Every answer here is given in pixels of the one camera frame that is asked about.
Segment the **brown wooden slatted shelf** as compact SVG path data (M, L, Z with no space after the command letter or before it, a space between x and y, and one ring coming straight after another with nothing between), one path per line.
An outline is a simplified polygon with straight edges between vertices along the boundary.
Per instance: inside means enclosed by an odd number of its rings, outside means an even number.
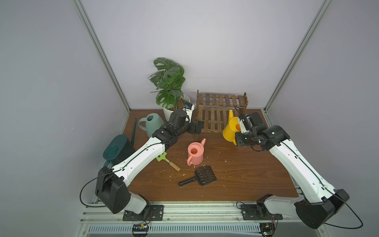
M229 122L229 113L237 116L247 109L247 93L243 95L197 92L196 119L203 122L202 131L221 133Z

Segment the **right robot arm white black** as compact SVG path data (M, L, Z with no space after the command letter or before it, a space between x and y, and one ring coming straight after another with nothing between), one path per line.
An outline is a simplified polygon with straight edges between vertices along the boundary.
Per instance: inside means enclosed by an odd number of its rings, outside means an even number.
M257 200L257 211L298 217L312 229L318 229L349 200L344 189L335 189L307 161L288 133L280 126L267 127L257 112L240 114L237 119L235 143L239 147L260 146L270 152L286 168L299 185L302 197L286 198L267 194Z

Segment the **yellow watering can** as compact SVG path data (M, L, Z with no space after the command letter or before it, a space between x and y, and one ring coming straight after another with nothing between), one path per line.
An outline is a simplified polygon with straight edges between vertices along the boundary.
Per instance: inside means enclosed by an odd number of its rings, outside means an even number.
M238 117L234 116L233 110L229 110L228 123L223 130L223 137L227 141L232 142L234 145L236 145L235 134L240 131L241 128L238 122Z

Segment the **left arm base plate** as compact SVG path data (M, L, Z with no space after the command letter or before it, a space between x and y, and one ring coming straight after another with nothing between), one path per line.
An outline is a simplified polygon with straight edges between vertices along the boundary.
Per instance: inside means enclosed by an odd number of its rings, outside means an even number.
M124 211L123 221L162 221L164 214L164 205L149 204L140 213L136 214L131 211Z

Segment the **sage green watering can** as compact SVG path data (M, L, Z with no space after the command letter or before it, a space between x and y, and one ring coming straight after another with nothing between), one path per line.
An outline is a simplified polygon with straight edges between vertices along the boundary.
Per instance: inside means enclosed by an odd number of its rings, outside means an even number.
M138 126L146 131L147 136L152 137L153 133L164 125L163 119L157 113L151 113L138 122Z

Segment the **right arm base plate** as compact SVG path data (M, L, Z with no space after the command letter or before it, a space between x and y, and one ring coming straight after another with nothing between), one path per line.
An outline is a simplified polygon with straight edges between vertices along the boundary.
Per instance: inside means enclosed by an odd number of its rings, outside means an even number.
M281 214L272 214L264 205L264 201L271 197L272 194L267 194L256 201L256 204L242 204L239 209L244 220L282 220Z

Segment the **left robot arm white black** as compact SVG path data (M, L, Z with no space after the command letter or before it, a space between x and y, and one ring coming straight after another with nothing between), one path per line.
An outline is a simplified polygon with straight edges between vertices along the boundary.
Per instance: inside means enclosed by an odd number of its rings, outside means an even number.
M133 179L156 157L162 155L178 142L185 133L201 133L201 124L192 121L194 105L187 103L183 109L176 109L168 122L157 129L151 138L131 156L112 168L99 170L95 195L113 214L129 211L144 214L148 201L142 196L129 192Z

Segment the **pink watering can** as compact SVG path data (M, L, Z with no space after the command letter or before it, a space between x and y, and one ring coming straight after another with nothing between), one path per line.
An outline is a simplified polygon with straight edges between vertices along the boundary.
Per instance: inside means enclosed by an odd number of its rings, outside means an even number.
M200 143L193 142L188 146L188 166L197 166L203 161L204 154L204 145L206 143L206 139L204 138Z

